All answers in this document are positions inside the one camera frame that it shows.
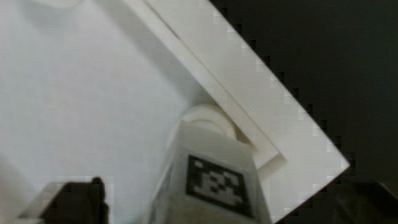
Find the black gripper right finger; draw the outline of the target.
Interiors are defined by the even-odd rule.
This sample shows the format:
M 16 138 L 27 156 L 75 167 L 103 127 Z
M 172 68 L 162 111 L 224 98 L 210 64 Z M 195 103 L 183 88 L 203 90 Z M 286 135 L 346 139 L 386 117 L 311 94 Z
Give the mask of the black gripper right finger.
M 398 182 L 332 183 L 277 224 L 398 224 Z

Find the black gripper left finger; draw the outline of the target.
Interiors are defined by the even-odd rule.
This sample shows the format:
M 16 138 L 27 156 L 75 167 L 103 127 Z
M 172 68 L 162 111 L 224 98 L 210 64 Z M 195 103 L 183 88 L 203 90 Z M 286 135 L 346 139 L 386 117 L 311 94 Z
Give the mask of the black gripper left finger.
M 107 191 L 100 177 L 52 182 L 16 220 L 27 224 L 110 224 Z

